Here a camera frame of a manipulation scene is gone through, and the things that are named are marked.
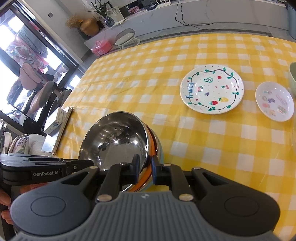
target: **white box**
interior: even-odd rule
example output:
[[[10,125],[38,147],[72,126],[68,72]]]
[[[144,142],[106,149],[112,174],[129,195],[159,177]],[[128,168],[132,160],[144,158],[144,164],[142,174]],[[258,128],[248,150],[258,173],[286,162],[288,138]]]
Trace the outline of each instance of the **white box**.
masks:
[[[44,133],[50,135],[63,121],[64,110],[57,108],[46,120]]]

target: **white plate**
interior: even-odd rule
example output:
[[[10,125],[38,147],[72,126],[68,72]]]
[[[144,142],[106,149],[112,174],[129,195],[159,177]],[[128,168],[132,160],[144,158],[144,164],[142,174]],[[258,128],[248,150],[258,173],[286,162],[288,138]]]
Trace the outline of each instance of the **white plate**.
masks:
[[[182,80],[180,95],[191,109],[204,114],[222,114],[236,107],[244,95],[241,77],[217,64],[202,65]]]
[[[275,121],[287,121],[293,116],[294,102],[290,93],[275,82],[261,83],[255,92],[260,110]]]

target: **plate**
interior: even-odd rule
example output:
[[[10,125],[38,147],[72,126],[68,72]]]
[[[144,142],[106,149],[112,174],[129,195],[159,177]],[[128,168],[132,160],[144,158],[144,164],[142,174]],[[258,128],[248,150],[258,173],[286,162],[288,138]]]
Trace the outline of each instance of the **plate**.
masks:
[[[293,116],[294,102],[290,93],[275,82],[261,83],[255,92],[259,109],[274,121],[287,121]]]
[[[203,65],[182,80],[180,95],[191,109],[204,114],[222,114],[235,108],[244,95],[242,78],[217,64]]]

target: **white stool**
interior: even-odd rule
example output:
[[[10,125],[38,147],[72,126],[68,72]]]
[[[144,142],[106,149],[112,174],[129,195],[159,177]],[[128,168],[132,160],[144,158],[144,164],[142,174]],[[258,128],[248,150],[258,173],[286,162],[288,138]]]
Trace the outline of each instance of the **white stool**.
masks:
[[[141,44],[141,41],[138,38],[134,37],[135,33],[136,32],[131,28],[122,31],[116,36],[115,45],[117,45],[121,50],[123,50],[124,46],[131,42],[134,42],[136,44],[135,46]]]

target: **yellow checkered tablecloth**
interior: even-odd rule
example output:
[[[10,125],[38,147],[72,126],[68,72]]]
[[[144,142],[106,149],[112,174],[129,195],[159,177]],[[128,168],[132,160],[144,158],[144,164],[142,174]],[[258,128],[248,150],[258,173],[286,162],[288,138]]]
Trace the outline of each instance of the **yellow checkered tablecloth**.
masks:
[[[272,196],[281,209],[275,233],[288,240],[296,233],[293,120],[280,123],[264,116],[255,90],[264,81],[288,88],[295,50],[296,43],[265,36],[201,34],[97,59],[64,104],[75,109],[57,155],[77,158],[86,132],[104,115],[134,113],[156,132],[165,162],[184,170],[201,166]],[[201,64],[226,65],[241,76],[245,93],[236,108],[206,115],[182,102],[180,82]]]

